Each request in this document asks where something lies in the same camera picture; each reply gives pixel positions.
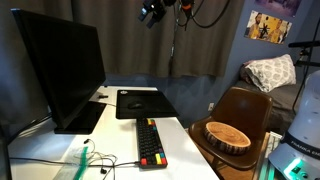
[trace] chair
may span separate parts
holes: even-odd
[[[271,109],[270,96],[231,87],[211,114],[191,124],[188,132],[198,146],[214,157],[211,162],[207,161],[215,172],[219,161],[237,170],[246,171],[252,169],[259,158]],[[231,125],[243,132],[251,141],[250,149],[243,155],[229,155],[210,145],[204,136],[204,129],[211,121]]]

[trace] black mouse pad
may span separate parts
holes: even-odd
[[[118,90],[117,92],[117,119],[177,116],[179,114],[161,91]]]

